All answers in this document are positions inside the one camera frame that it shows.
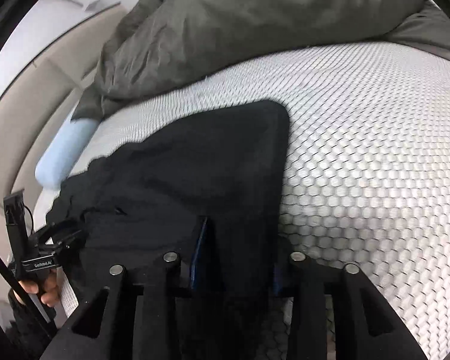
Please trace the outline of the person's left hand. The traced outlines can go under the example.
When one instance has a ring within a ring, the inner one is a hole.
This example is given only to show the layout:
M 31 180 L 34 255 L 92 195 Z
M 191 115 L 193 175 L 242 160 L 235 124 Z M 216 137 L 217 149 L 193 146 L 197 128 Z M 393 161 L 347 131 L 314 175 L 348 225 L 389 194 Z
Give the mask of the person's left hand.
M 26 293 L 40 294 L 40 301 L 48 307 L 54 307 L 60 301 L 61 289 L 57 281 L 56 269 L 51 269 L 47 278 L 41 283 L 33 280 L 21 280 L 19 283 Z

